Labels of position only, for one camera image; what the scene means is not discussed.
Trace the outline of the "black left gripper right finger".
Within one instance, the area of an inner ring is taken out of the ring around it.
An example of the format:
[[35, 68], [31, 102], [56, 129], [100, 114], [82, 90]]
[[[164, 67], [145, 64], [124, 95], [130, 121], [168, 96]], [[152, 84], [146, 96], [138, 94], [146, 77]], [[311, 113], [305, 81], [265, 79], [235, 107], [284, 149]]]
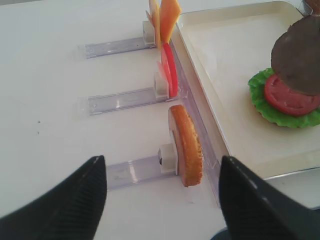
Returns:
[[320, 215], [223, 156], [219, 202], [231, 240], [318, 240]]

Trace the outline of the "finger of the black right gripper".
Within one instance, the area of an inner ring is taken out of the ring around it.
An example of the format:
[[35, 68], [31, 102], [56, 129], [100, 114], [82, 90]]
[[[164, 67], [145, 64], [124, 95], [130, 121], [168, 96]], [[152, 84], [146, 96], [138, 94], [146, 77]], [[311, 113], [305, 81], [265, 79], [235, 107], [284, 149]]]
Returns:
[[302, 0], [303, 17], [320, 18], [320, 0]]

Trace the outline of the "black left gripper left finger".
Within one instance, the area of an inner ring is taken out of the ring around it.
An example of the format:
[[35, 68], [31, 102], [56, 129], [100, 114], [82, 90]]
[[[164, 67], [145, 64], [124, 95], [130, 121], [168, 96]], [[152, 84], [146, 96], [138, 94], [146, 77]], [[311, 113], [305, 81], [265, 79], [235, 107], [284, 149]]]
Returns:
[[2, 240], [92, 240], [107, 198], [104, 156], [94, 156], [53, 189], [0, 219]]

